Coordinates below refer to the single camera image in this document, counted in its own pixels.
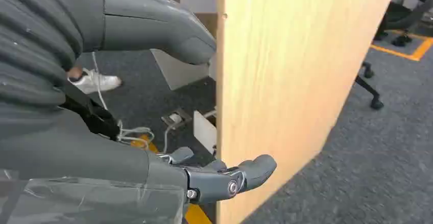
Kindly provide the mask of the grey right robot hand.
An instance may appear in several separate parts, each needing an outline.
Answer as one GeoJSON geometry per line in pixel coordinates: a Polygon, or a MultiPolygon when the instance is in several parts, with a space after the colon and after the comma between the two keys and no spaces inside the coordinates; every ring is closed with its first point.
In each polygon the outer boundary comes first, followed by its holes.
{"type": "Polygon", "coordinates": [[[202,65],[216,42],[173,0],[1,0],[1,223],[181,223],[188,204],[272,175],[270,155],[189,166],[186,147],[156,154],[94,131],[67,72],[83,53],[144,49],[202,65]]]}

